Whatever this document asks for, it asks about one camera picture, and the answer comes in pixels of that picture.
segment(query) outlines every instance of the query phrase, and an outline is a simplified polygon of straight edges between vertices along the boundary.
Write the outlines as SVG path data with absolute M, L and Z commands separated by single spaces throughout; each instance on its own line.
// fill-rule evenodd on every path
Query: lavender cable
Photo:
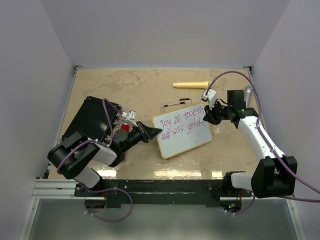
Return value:
M 108 124 L 109 124 L 109 129 L 110 129 L 110 141 L 109 143 L 107 144 L 108 147 L 111 146 L 112 144 L 112 141 L 114 139 L 114 131 L 112 129 L 112 125 L 111 125 L 111 120 L 110 120 L 110 117 L 109 117 L 109 114 L 108 114 L 108 111 L 107 111 L 107 107 L 106 107 L 106 103 L 107 102 L 111 107 L 113 107 L 114 110 L 116 110 L 118 113 L 122 114 L 123 112 L 118 110 L 111 102 L 109 102 L 106 98 L 102 99 L 102 105 L 103 105 L 103 109 L 104 109 L 104 112 L 105 112 L 105 115 L 106 115 L 106 118 L 108 120 Z
M 266 138 L 266 136 L 264 135 L 264 133 L 262 132 L 262 130 L 260 129 L 260 119 L 262 117 L 262 106 L 261 106 L 261 101 L 260 98 L 257 94 L 257 90 L 253 84 L 253 82 L 251 81 L 250 78 L 248 78 L 245 74 L 243 74 L 242 72 L 239 71 L 234 71 L 234 70 L 230 70 L 230 71 L 225 71 L 223 73 L 221 73 L 220 75 L 218 75 L 215 79 L 213 79 L 213 81 L 211 82 L 211 84 L 209 85 L 208 89 L 206 90 L 205 95 L 208 94 L 209 89 L 212 87 L 212 85 L 215 83 L 215 81 L 217 79 L 219 79 L 221 76 L 225 75 L 225 74 L 229 74 L 229 73 L 235 73 L 235 74 L 239 74 L 241 76 L 243 76 L 252 86 L 253 92 L 255 94 L 256 97 L 256 101 L 258 104 L 258 108 L 259 108 L 259 114 L 256 120 L 256 126 L 257 126 L 257 130 L 260 133 L 261 137 L 263 138 L 263 140 L 265 141 L 265 143 L 268 145 L 268 147 L 270 148 L 270 150 L 273 152 L 273 154 L 276 156 L 276 158 L 279 160 L 279 162 L 281 163 L 281 165 L 295 178 L 297 179 L 299 182 L 301 182 L 302 184 L 304 184 L 305 186 L 307 186 L 308 188 L 310 188 L 311 190 L 315 191 L 316 193 L 320 194 L 320 190 L 316 187 L 314 187 L 313 185 L 311 185 L 310 183 L 306 182 L 305 180 L 303 180 L 301 177 L 297 176 L 286 164 L 285 162 L 281 159 L 281 157 L 277 154 L 277 152 L 274 150 L 273 146 L 270 144 L 270 142 L 268 141 L 268 139 Z M 305 199 L 305 198 L 296 198 L 296 197 L 282 197 L 282 198 L 287 198 L 287 199 L 291 199 L 291 200 L 296 200 L 296 201 L 302 201 L 302 202 L 311 202 L 311 203 L 317 203 L 318 200 L 316 199 Z
M 123 192 L 124 194 L 126 194 L 128 196 L 128 198 L 129 198 L 129 200 L 130 200 L 130 210 L 129 210 L 129 212 L 125 216 L 123 216 L 121 218 L 118 218 L 118 219 L 109 219 L 109 218 L 105 218 L 105 217 L 102 217 L 102 216 L 95 215 L 95 214 L 93 214 L 92 212 L 90 212 L 87 209 L 86 205 L 84 205 L 85 212 L 89 213 L 89 215 L 91 215 L 94 218 L 97 218 L 97 219 L 100 219 L 100 220 L 103 220 L 103 221 L 107 221 L 107 222 L 120 222 L 120 221 L 126 219 L 127 217 L 129 217 L 129 215 L 131 214 L 131 212 L 132 212 L 132 210 L 134 208 L 134 202 L 132 200 L 132 197 L 125 190 L 122 190 L 120 188 L 107 188 L 107 189 L 104 189 L 104 190 L 93 191 L 93 190 L 89 189 L 86 185 L 84 185 L 83 183 L 82 183 L 82 186 L 84 187 L 84 189 L 86 189 L 89 193 L 92 193 L 92 194 L 99 194 L 99 193 L 109 192 L 109 191 L 120 191 L 120 192 Z
M 278 198 L 289 199 L 289 200 L 300 201 L 300 202 L 307 202 L 307 203 L 320 203 L 320 199 L 306 199 L 306 198 L 299 198 L 299 197 L 293 197 L 293 196 L 279 196 Z
M 60 162 L 59 166 L 56 168 L 56 172 L 58 174 L 61 174 L 60 170 L 62 168 L 62 166 L 65 164 L 65 162 L 68 160 L 68 158 L 70 158 L 76 151 L 78 151 L 81 147 L 83 147 L 84 145 L 87 145 L 87 144 L 90 144 L 90 143 L 96 143 L 98 145 L 101 145 L 105 148 L 109 148 L 113 139 L 114 139 L 114 132 L 113 132 L 113 129 L 112 129 L 112 125 L 111 125 L 111 120 L 110 120 L 110 117 L 109 117 L 109 114 L 108 114 L 108 111 L 107 111 L 107 107 L 106 107 L 106 103 L 105 101 L 111 106 L 113 107 L 117 112 L 119 112 L 120 114 L 122 114 L 123 112 L 118 110 L 111 102 L 109 102 L 106 98 L 102 99 L 102 105 L 103 105 L 103 109 L 104 109 L 104 112 L 105 112 L 105 115 L 106 115 L 106 119 L 108 121 L 108 125 L 109 125 L 109 129 L 110 129 L 110 142 L 105 145 L 103 144 L 102 142 L 99 142 L 97 140 L 87 140 L 87 141 L 84 141 L 83 143 L 79 144 L 78 146 L 76 146 L 71 152 L 69 152 L 69 154 L 67 156 L 65 156 L 65 158 Z
M 250 204 L 248 206 L 246 206 L 244 209 L 241 209 L 240 211 L 237 212 L 230 212 L 230 211 L 226 211 L 226 213 L 228 214 L 232 214 L 232 215 L 238 215 L 238 214 L 242 214 L 245 211 L 247 211 L 255 202 L 256 196 L 253 194 L 253 198 L 252 201 L 250 202 Z

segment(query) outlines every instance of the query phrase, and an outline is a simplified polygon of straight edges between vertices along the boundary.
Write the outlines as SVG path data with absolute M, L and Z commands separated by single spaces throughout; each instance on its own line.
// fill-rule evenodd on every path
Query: cable connector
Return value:
M 208 94 L 206 93 L 207 93 L 207 89 L 203 92 L 201 99 L 204 102 L 208 102 L 209 108 L 210 110 L 212 110 L 218 98 L 217 92 L 215 90 L 209 89 Z

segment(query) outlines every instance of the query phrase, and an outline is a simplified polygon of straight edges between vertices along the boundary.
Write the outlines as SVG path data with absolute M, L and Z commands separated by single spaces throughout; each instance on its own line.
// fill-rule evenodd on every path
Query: metal frame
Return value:
M 105 179 L 104 184 L 98 189 L 121 189 L 128 192 L 135 204 L 152 205 L 203 205 L 207 208 L 219 208 L 221 201 L 232 204 L 238 192 L 220 193 L 215 196 L 215 189 L 223 183 L 222 179 Z M 76 197 L 103 197 L 103 193 L 92 194 L 87 192 L 81 185 L 76 188 Z M 252 194 L 242 190 L 244 197 Z M 120 208 L 122 204 L 130 204 L 127 196 L 111 191 L 107 194 L 107 208 Z
M 77 70 L 79 69 L 79 67 L 81 66 L 76 66 L 74 68 L 74 75 L 73 75 L 73 81 L 71 84 L 71 88 L 69 91 L 69 95 L 68 95 L 68 101 L 66 102 L 65 108 L 64 108 L 64 112 L 63 112 L 63 116 L 61 118 L 61 122 L 59 125 L 59 129 L 57 132 L 57 136 L 56 136 L 56 140 L 55 143 L 57 143 L 59 141 L 59 134 L 61 131 L 61 127 L 62 127 L 62 123 L 66 114 L 66 110 L 67 110 L 67 106 L 69 103 L 69 99 L 71 96 L 71 92 L 74 86 L 74 82 L 77 76 Z M 250 79 L 253 81 L 253 77 L 250 71 L 249 67 L 244 67 L 244 69 L 246 69 L 248 71 L 248 75 L 250 77 Z M 262 116 L 261 118 L 262 120 L 262 124 L 264 126 L 264 129 L 267 131 L 266 128 L 266 124 L 264 121 L 264 117 Z M 21 229 L 21 233 L 19 236 L 19 240 L 28 240 L 29 236 L 30 236 L 30 232 L 32 229 L 32 225 L 37 213 L 37 209 L 39 206 L 39 201 L 40 199 L 86 199 L 86 200 L 104 200 L 104 197 L 75 197 L 74 193 L 75 193 L 75 188 L 76 188 L 76 181 L 74 180 L 66 180 L 66 179 L 37 179 L 35 181 L 35 185 L 34 185 L 34 189 L 33 189 L 33 193 L 31 196 L 31 200 L 29 203 L 29 207 L 25 216 L 25 220 L 24 220 L 24 224 L 23 227 Z M 233 200 L 233 197 L 221 197 L 220 200 L 224 201 L 228 201 L 228 200 Z M 288 210 L 291 216 L 291 220 L 295 229 L 295 233 L 297 236 L 298 240 L 306 240 L 306 234 L 303 228 L 303 224 L 302 224 L 302 220 L 300 218 L 299 212 L 297 210 L 296 207 L 296 203 L 293 200 L 286 200 L 287 202 L 287 206 L 288 206 Z
M 170 107 L 170 106 L 174 106 L 174 105 L 185 104 L 185 106 L 187 107 L 188 104 L 187 104 L 185 101 L 190 101 L 190 103 L 191 103 L 191 105 L 192 105 L 192 99 L 191 99 L 190 97 L 163 101 L 163 104 L 162 104 L 162 106 L 160 107 L 160 112 L 161 112 L 162 114 L 164 114 L 164 113 L 166 112 L 166 107 Z

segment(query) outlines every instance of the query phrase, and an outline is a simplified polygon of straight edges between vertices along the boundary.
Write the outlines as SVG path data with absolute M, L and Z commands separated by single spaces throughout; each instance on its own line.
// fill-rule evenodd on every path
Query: wooden handle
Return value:
M 173 84 L 174 88 L 187 88 L 187 89 L 207 89 L 209 86 L 208 81 L 202 82 L 175 82 Z

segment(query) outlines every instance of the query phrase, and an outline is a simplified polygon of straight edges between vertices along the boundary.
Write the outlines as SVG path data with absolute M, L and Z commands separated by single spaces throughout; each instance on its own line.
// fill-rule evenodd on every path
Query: red component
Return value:
M 128 124 L 122 124 L 121 128 L 122 128 L 123 130 L 126 130 L 127 132 L 129 132 L 130 126 L 129 126 Z

